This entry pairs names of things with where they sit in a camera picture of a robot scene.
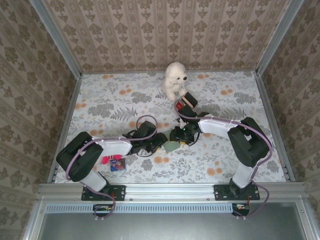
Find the small toy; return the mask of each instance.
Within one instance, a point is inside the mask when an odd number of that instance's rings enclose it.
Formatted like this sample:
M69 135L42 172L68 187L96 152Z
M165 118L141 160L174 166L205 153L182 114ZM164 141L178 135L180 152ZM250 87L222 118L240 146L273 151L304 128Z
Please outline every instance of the small toy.
M111 172L116 172L119 170L125 170L126 169L126 159L121 158L118 160L110 160L110 170Z
M122 158L122 155L111 155L111 156L104 156L102 158L102 164L107 164L109 162L109 159L115 159L119 160Z
M174 102L177 99L175 93L179 93L179 96L182 97L188 92L185 88L186 80L185 66L180 62L173 62L165 70L165 79L161 86L162 92L170 101Z

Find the stuffed animal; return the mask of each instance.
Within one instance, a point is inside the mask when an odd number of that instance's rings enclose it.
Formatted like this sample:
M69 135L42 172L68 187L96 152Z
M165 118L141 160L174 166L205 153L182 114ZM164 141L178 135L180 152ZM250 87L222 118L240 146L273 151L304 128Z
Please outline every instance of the stuffed animal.
M188 92L185 88L186 80L185 66L180 62L173 62L165 70L165 79L161 86L162 92L170 101L174 102L177 99L175 93L179 93L179 96L182 97Z

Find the damask wallpaper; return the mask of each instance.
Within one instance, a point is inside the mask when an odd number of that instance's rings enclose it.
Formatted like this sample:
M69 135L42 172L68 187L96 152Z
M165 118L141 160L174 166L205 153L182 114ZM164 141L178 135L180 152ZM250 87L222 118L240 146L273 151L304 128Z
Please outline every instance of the damask wallpaper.
M28 0L0 1L0 239L19 239L47 181L75 79Z
M44 0L82 72L255 69L289 0Z
M295 177L319 220L320 1L304 1L262 77Z

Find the leaf pattern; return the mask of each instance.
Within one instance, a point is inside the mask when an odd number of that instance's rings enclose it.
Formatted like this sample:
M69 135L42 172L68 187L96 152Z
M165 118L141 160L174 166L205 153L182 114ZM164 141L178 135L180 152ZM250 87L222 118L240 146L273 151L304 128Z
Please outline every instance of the leaf pattern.
M135 129L138 117L146 114L156 117L159 132L177 126L173 103L161 91L164 77L164 72L83 75L67 143L82 131L97 137L121 136ZM251 72L192 72L188 73L188 79L186 88L198 100L194 109L197 113L205 111L234 120L252 117L273 143ZM238 89L238 83L248 87ZM239 104L237 99L242 97L256 101ZM15 135L7 135L14 141ZM239 164L230 140L211 134L201 134L191 147L181 145L169 153L161 147L150 157L128 155L125 160L126 170L123 171L110 172L109 163L96 167L111 183L213 183L228 182ZM258 173L255 180L259 182L285 180L276 150L269 164L263 164ZM61 168L56 182L68 182Z

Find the enclosure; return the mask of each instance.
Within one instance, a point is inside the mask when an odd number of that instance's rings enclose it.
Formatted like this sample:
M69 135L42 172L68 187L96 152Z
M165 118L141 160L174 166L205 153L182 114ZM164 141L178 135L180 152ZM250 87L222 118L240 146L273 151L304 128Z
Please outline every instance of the enclosure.
M319 238L319 1L4 0L0 7L1 239L159 239L158 228L183 239ZM106 201L83 200L83 185L66 179L57 154L80 132L117 138L152 122L136 123L142 115L156 117L161 133L179 126L161 90L172 62L186 68L195 112L251 117L270 140L271 158L254 177L269 199L245 221L231 215L234 203L247 201L219 201L214 187L229 183L239 159L228 138L202 133L192 146L127 155L122 171L96 164L125 196L110 218L94 221L93 206ZM267 198L258 193L251 213ZM91 231L72 231L77 226Z

